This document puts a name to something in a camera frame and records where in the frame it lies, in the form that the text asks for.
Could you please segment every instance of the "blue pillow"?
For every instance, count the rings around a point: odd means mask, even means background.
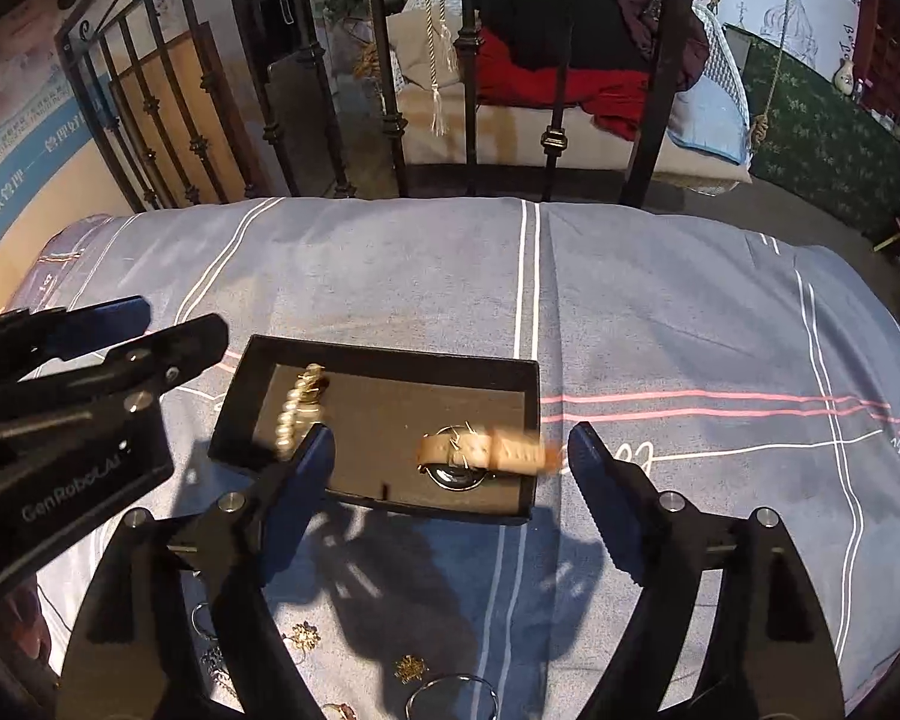
[[[727,91],[707,76],[701,76],[686,92],[677,92],[667,129],[671,140],[730,160],[746,162],[746,124]]]

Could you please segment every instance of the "tassel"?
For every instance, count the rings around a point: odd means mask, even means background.
[[[443,42],[443,50],[447,58],[447,70],[452,73],[457,71],[457,50],[453,45],[453,33],[445,20],[440,19],[440,40]]]
[[[440,96],[437,86],[434,86],[434,120],[430,124],[430,129],[437,138],[442,138],[447,134],[447,122],[443,117],[443,98]]]

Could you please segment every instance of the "black box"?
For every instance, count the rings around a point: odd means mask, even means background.
[[[425,434],[449,425],[540,429],[539,367],[529,360],[424,354],[253,336],[223,402],[209,455],[258,471],[274,461],[276,419],[311,362],[329,382],[322,421],[337,461],[327,491],[361,506],[494,524],[530,518],[536,479],[488,473],[474,490],[444,490],[416,468]]]

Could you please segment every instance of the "bracelet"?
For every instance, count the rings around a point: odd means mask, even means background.
[[[476,674],[445,674],[442,677],[434,677],[428,683],[420,685],[413,693],[410,693],[410,698],[407,699],[407,705],[404,707],[405,713],[407,714],[407,720],[412,720],[410,718],[410,713],[413,711],[413,702],[415,702],[418,695],[423,693],[424,690],[429,690],[434,685],[439,685],[447,680],[459,680],[460,682],[465,683],[481,683],[482,685],[485,685],[487,690],[490,690],[490,698],[493,699],[493,712],[490,714],[488,720],[497,720],[497,714],[500,712],[500,702],[497,699],[497,693],[493,689],[493,685],[484,678],[478,677]]]
[[[323,367],[311,362],[287,391],[276,420],[276,454],[282,461],[293,456],[293,450],[315,422],[320,421],[319,399]]]

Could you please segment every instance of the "floor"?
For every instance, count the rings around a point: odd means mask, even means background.
[[[371,88],[353,89],[351,103],[341,107],[341,131],[347,154],[347,174],[357,187],[357,196],[384,199],[396,196],[389,145],[380,131],[380,121],[371,110]],[[539,179],[526,170],[511,170],[495,176],[499,185],[486,194],[515,194],[531,199],[539,191]],[[554,199],[582,201],[574,196],[572,180],[557,182]],[[430,186],[415,183],[414,196],[459,196],[463,186],[437,179]],[[567,191],[566,196],[560,191]],[[602,196],[615,196],[616,187],[605,187]],[[653,182],[645,209],[658,214],[688,214],[712,218],[742,229],[773,235],[791,245],[823,245],[847,261],[883,302],[900,324],[900,267],[895,250],[874,254],[872,243],[826,212],[794,194],[754,178],[720,196],[704,196],[669,184]]]

